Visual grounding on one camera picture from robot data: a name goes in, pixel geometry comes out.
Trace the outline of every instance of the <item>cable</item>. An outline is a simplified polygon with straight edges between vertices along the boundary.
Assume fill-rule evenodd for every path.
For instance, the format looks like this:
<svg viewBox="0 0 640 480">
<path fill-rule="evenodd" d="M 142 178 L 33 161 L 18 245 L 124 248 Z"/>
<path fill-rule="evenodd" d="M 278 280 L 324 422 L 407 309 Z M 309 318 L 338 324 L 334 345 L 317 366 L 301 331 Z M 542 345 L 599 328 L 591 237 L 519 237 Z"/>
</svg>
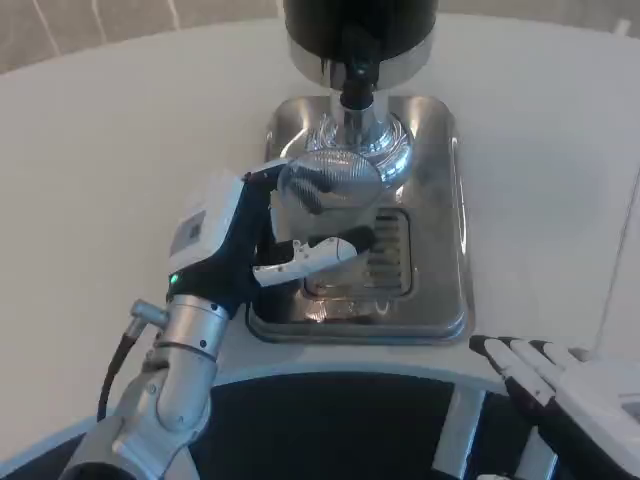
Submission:
<svg viewBox="0 0 640 480">
<path fill-rule="evenodd" d="M 600 316 L 600 326 L 598 328 L 598 334 L 596 335 L 595 345 L 591 349 L 591 356 L 598 356 L 600 354 L 600 349 L 602 348 L 602 343 L 604 341 L 604 329 L 609 320 L 609 309 L 611 307 L 611 301 L 613 298 L 613 290 L 617 284 L 618 280 L 618 270 L 620 268 L 620 263 L 622 261 L 622 254 L 624 253 L 624 247 L 627 244 L 627 233 L 629 229 L 629 223 L 631 221 L 631 216 L 633 215 L 633 208 L 638 200 L 638 191 L 640 186 L 640 166 L 638 166 L 638 170 L 636 171 L 635 180 L 633 181 L 633 187 L 631 189 L 631 198 L 629 199 L 629 203 L 627 204 L 627 211 L 625 213 L 624 222 L 622 223 L 622 228 L 620 229 L 620 238 L 618 240 L 618 250 L 616 251 L 616 259 L 613 264 L 613 271 L 611 273 L 611 280 L 609 281 L 609 289 L 607 291 L 607 296 L 604 300 L 604 307 L 602 308 L 602 315 Z"/>
<path fill-rule="evenodd" d="M 137 337 L 130 337 L 129 335 L 122 335 L 120 343 L 116 351 L 113 352 L 111 362 L 109 362 L 109 368 L 107 368 L 107 374 L 102 382 L 102 389 L 100 390 L 100 400 L 98 400 L 98 415 L 97 420 L 100 422 L 107 416 L 107 403 L 109 402 L 109 392 L 113 385 L 113 380 L 120 371 L 122 364 L 124 363 L 127 355 L 131 351 L 131 348 L 135 345 Z"/>
</svg>

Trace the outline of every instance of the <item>stainless steel drip tray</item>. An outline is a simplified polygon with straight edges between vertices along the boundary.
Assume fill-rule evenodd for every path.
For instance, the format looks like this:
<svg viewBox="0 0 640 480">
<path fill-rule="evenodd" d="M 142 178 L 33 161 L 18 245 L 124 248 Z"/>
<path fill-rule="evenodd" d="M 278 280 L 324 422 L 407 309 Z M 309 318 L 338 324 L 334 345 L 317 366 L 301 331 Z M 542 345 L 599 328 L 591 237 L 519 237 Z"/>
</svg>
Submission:
<svg viewBox="0 0 640 480">
<path fill-rule="evenodd" d="M 410 179 L 386 192 L 377 243 L 350 275 L 321 272 L 262 289 L 247 317 L 267 341 L 417 344 L 461 339 L 473 326 L 454 118 L 434 98 L 391 97 L 414 136 Z M 266 158 L 295 157 L 329 113 L 328 97 L 287 100 L 269 124 Z"/>
</svg>

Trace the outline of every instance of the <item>black floor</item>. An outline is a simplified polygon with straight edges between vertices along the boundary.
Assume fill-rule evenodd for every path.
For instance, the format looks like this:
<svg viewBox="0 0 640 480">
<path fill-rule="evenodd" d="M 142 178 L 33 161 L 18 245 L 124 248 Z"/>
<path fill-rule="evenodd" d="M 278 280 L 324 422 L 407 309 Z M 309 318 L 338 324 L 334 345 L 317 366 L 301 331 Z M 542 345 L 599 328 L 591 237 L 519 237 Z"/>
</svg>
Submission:
<svg viewBox="0 0 640 480">
<path fill-rule="evenodd" d="M 451 392 L 440 382 L 361 373 L 226 385 L 213 391 L 211 425 L 191 451 L 202 479 L 428 479 Z M 528 433 L 509 401 L 490 395 L 468 478 L 513 473 Z M 57 478 L 78 441 L 6 478 Z"/>
</svg>

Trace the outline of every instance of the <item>white countertop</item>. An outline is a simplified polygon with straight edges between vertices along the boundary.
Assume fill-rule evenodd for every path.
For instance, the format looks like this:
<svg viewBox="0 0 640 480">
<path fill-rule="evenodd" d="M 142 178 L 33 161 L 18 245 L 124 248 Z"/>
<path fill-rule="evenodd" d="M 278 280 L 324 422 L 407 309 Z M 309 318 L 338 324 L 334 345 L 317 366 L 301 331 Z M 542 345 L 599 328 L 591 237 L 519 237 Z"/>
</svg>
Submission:
<svg viewBox="0 0 640 480">
<path fill-rule="evenodd" d="M 476 331 L 590 347 L 640 162 L 640 42 L 451 15 L 437 30 L 432 59 L 397 91 L 435 95 L 459 121 Z M 163 300 L 170 238 L 198 178 L 259 164 L 278 104 L 322 92 L 292 66 L 276 20 L 143 38 L 0 77 L 0 474 L 94 415 L 131 302 Z M 638 265 L 640 247 L 628 255 Z M 637 311 L 614 303 L 605 333 Z M 638 338 L 637 322 L 624 325 L 623 339 L 630 329 Z M 148 334 L 112 399 L 140 368 Z M 242 319 L 218 382 L 333 369 L 501 389 L 465 344 L 267 344 Z"/>
</svg>

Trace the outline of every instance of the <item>robotic arm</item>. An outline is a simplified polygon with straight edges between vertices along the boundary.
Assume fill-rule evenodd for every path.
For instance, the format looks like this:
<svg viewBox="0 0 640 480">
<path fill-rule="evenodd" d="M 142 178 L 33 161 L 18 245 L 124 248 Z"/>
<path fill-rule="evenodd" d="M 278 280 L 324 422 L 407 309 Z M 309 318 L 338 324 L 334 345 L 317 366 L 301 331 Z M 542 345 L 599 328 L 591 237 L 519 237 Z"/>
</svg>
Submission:
<svg viewBox="0 0 640 480">
<path fill-rule="evenodd" d="M 267 163 L 241 179 L 222 172 L 192 199 L 171 245 L 167 307 L 141 300 L 133 305 L 133 320 L 109 365 L 98 424 L 85 435 L 62 479 L 150 480 L 163 477 L 179 454 L 190 461 L 186 449 L 211 415 L 217 355 L 238 308 L 263 286 L 338 265 L 373 245 L 368 227 L 306 244 L 276 244 L 270 196 L 284 164 Z M 262 265 L 256 265 L 257 246 Z M 159 329 L 151 355 L 114 414 L 105 418 L 111 383 L 148 324 Z"/>
</svg>

